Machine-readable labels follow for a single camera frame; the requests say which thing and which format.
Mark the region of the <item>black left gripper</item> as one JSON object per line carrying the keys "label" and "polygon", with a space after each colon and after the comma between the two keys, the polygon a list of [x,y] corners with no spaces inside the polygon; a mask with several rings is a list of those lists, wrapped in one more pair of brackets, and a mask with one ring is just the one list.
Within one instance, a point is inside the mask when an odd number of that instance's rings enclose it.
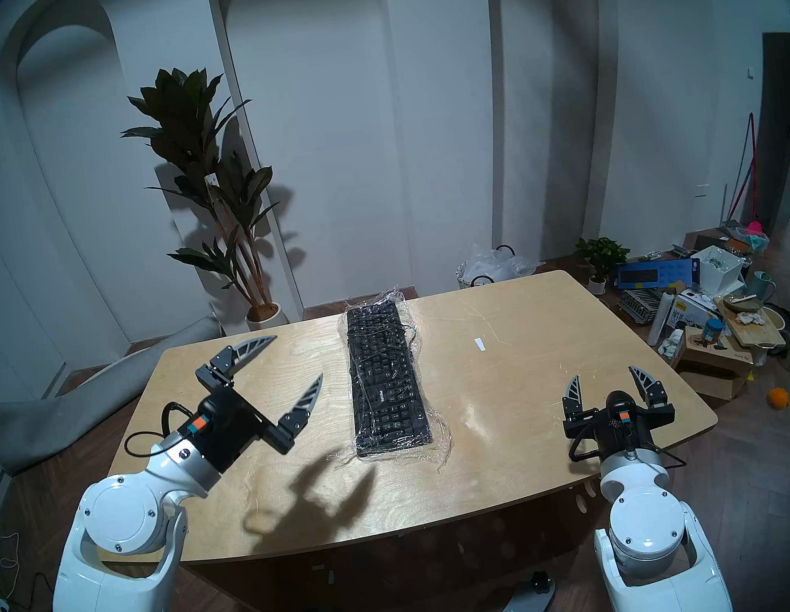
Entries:
{"label": "black left gripper", "polygon": [[295,439],[307,427],[315,409],[323,375],[319,374],[292,409],[278,419],[274,428],[241,395],[231,389],[234,374],[275,341],[277,336],[249,339],[226,346],[196,370],[199,383],[211,392],[198,405],[197,425],[201,456],[224,474],[253,441],[264,441],[286,455]]}

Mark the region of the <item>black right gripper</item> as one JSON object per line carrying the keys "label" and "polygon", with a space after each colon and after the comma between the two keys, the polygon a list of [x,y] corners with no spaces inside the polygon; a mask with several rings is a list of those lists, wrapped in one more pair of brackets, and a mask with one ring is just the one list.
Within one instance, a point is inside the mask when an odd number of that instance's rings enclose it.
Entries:
{"label": "black right gripper", "polygon": [[618,453],[632,455],[641,449],[661,450],[653,442],[652,431],[673,423],[673,405],[661,381],[635,365],[629,367],[629,372],[645,407],[621,392],[608,395],[605,408],[585,411],[579,377],[568,384],[562,407],[566,436],[572,440],[571,462],[610,458]]}

